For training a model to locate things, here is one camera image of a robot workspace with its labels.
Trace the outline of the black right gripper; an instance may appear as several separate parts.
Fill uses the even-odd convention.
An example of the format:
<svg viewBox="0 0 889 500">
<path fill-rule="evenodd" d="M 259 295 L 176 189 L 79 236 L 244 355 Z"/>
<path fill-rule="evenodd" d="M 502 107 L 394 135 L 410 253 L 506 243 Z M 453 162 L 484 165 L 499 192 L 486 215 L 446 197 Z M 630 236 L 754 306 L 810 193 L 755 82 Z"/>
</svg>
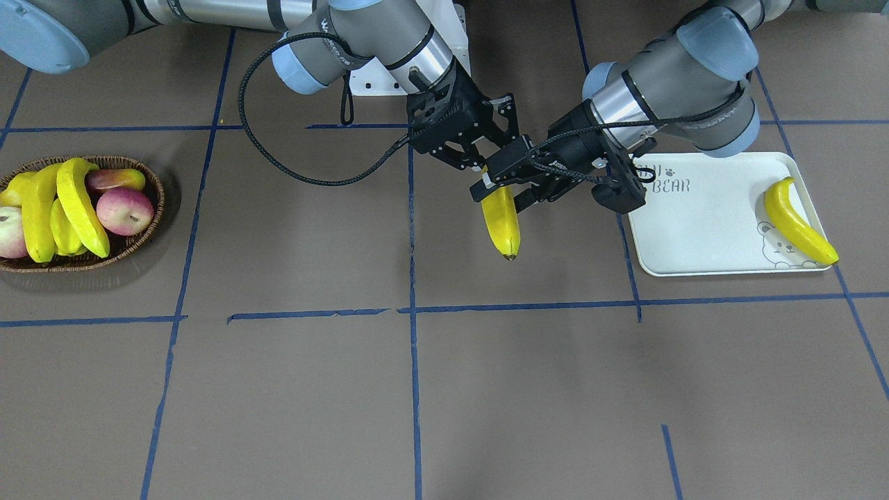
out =
<svg viewBox="0 0 889 500">
<path fill-rule="evenodd" d="M 453 60 L 438 82 L 407 96 L 406 112 L 408 142 L 416 152 L 460 170 L 486 163 L 482 180 L 470 186 L 473 201 L 480 203 L 502 187 L 530 183 L 533 187 L 515 196 L 515 211 L 539 203 L 539 169 L 530 161 L 533 143 L 527 135 L 518 136 L 513 94 L 483 95 L 463 64 Z M 476 146 L 480 139 L 500 148 L 487 162 Z"/>
</svg>

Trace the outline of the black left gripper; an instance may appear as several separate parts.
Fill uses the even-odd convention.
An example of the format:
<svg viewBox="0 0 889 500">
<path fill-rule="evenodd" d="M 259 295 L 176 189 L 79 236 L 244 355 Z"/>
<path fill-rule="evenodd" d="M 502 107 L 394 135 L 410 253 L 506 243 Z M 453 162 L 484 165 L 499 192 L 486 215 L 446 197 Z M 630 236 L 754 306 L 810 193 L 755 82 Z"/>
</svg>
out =
<svg viewBox="0 0 889 500">
<path fill-rule="evenodd" d="M 641 156 L 656 145 L 651 122 L 604 121 L 594 114 L 591 103 L 582 103 L 556 121 L 547 139 L 531 149 L 531 164 L 544 174 L 539 182 L 539 202 L 554 202 L 581 183 L 591 183 L 608 174 L 599 136 Z"/>
</svg>

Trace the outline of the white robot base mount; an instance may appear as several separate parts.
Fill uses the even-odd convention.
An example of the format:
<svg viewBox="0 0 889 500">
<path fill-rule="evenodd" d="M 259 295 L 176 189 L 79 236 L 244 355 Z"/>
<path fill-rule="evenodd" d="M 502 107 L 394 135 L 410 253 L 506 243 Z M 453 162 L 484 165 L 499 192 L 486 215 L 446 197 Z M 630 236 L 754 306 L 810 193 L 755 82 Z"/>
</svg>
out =
<svg viewBox="0 0 889 500">
<path fill-rule="evenodd" d="M 467 73 L 471 74 L 467 14 L 463 1 L 419 1 L 420 8 L 429 17 L 436 32 L 444 38 L 454 56 Z M 380 60 L 369 61 L 364 67 L 352 71 L 349 87 L 356 96 L 404 96 L 406 91 L 388 73 Z"/>
</svg>

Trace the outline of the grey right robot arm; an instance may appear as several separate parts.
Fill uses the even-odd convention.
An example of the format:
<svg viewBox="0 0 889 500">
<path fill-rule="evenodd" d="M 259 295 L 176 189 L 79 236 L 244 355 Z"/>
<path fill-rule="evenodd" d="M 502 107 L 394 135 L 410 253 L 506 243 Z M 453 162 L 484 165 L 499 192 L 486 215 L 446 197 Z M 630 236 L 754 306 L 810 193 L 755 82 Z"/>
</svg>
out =
<svg viewBox="0 0 889 500">
<path fill-rule="evenodd" d="M 277 76 L 315 94 L 378 61 L 406 92 L 408 140 L 458 169 L 480 167 L 476 143 L 517 139 L 511 95 L 483 95 L 415 1 L 3 1 L 2 51 L 49 75 L 86 66 L 154 26 L 231 26 L 279 34 Z"/>
</svg>

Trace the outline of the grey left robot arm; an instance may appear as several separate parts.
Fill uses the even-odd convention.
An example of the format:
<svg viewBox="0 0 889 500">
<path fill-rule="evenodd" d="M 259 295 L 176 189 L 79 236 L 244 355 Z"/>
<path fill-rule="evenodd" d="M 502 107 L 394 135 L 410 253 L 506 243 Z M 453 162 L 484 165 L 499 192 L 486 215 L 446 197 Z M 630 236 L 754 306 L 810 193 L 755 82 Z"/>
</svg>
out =
<svg viewBox="0 0 889 500">
<path fill-rule="evenodd" d="M 552 202 L 580 183 L 614 213 L 645 204 L 655 174 L 634 160 L 656 145 L 656 134 L 688 140 L 711 158 L 735 156 L 760 130 L 749 80 L 759 54 L 752 33 L 788 10 L 887 13 L 886 1 L 708 1 L 687 12 L 626 63 L 590 70 L 582 101 L 533 144 L 518 136 L 487 160 L 470 189 L 476 202 L 510 185 L 515 212 Z"/>
</svg>

